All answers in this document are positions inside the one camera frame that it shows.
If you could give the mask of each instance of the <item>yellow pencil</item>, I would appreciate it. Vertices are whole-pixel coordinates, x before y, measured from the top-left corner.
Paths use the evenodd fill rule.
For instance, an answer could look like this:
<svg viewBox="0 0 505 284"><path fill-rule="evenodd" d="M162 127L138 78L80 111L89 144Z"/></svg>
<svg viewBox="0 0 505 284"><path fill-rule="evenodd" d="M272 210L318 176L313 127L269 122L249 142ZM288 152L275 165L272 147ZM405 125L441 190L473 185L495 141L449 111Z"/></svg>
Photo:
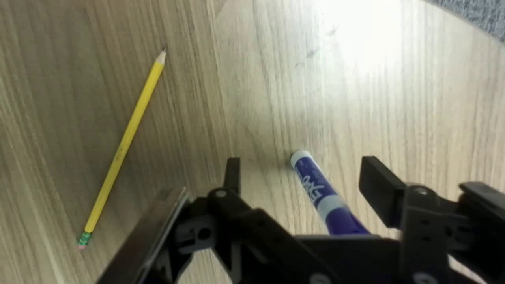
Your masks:
<svg viewBox="0 0 505 284"><path fill-rule="evenodd" d="M114 179L116 179L116 176L118 176L118 172L121 169L121 165L124 161L124 157L127 154L130 141L137 133L137 128L140 125L140 120L143 117L146 105L151 100L152 92L155 89L155 84L157 84L157 81L160 78L160 73L163 70L163 62L165 62L165 53L162 51L155 57L155 62L151 67L151 71L149 71L149 75L146 78L146 83L144 83L144 86L141 89L141 94L138 97L137 106L130 114L130 119L127 122L125 131L124 131L124 135L121 138L121 142L119 142L119 146L118 146L118 149L116 149L116 152L113 155L113 160L110 163L110 168L108 168L108 172L105 176L105 180L100 185L100 190L97 193L96 202L92 206L92 210L91 210L91 213L88 217L88 221L84 223L84 228L83 228L83 231L81 231L81 234L80 234L80 237L77 240L78 250L83 250L91 240L91 234L92 234L92 231L94 231L94 228L97 225L97 220L99 220L99 217L100 217L100 213L102 213L102 210L105 207L107 198L108 198L108 195L111 191L111 187L114 184Z"/></svg>

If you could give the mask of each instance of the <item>white marker cap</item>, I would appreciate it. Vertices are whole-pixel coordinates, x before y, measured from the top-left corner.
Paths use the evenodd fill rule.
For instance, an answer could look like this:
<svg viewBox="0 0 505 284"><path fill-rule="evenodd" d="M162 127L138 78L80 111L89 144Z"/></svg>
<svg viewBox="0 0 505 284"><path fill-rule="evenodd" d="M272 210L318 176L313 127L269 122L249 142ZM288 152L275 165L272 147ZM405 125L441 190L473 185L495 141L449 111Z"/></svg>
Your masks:
<svg viewBox="0 0 505 284"><path fill-rule="evenodd" d="M310 158L310 160L313 160L309 152L305 152L305 150L298 150L298 152L294 152L293 155L290 155L288 165L290 165L291 168L294 168L296 161L301 160L301 158Z"/></svg>

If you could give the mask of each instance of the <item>screw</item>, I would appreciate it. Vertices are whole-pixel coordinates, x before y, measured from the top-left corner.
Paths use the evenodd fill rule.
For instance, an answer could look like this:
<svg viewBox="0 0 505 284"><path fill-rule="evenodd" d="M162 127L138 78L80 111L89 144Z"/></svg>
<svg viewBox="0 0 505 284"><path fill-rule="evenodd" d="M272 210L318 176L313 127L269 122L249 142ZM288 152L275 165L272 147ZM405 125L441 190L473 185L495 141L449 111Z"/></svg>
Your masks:
<svg viewBox="0 0 505 284"><path fill-rule="evenodd" d="M312 273L309 284L331 284L331 281L323 273Z"/></svg>
<svg viewBox="0 0 505 284"><path fill-rule="evenodd" d="M219 199L222 199L222 198L225 198L225 196L226 196L226 193L225 193L225 191L215 191L214 195L215 195L215 198L219 198Z"/></svg>
<svg viewBox="0 0 505 284"><path fill-rule="evenodd" d="M432 275L427 275L424 272L413 273L411 280L414 284L436 284L438 283Z"/></svg>
<svg viewBox="0 0 505 284"><path fill-rule="evenodd" d="M425 188L414 188L414 193L421 195L421 196L427 196L427 190Z"/></svg>

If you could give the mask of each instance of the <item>table surface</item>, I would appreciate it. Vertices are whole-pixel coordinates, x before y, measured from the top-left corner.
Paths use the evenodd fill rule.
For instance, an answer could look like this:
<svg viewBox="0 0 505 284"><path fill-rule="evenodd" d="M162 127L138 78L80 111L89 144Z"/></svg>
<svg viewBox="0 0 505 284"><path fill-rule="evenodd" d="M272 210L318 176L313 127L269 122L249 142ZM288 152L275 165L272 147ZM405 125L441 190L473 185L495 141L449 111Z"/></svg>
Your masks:
<svg viewBox="0 0 505 284"><path fill-rule="evenodd" d="M77 251L162 46L167 70ZM160 188L201 196L228 157L245 202L291 234L324 234L286 168L298 149L391 237L357 195L359 158L449 199L465 180L505 190L503 78L503 46L417 0L4 0L0 281L94 281ZM222 283L211 259L198 255L182 283Z"/></svg>

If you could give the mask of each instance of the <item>wood grain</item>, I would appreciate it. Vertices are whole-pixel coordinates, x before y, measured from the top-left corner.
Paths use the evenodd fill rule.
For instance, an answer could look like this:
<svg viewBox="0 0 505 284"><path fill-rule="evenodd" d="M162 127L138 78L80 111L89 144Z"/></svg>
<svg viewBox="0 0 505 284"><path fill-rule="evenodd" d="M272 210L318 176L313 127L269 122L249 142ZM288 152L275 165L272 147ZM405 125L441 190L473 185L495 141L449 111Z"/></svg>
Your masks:
<svg viewBox="0 0 505 284"><path fill-rule="evenodd" d="M152 57L167 70L92 243L75 250ZM312 152L361 221L362 155L455 199L505 190L505 51L416 0L0 0L0 283L92 283L160 188L242 161L242 198L323 234L286 169ZM222 283L212 256L181 283Z"/></svg>

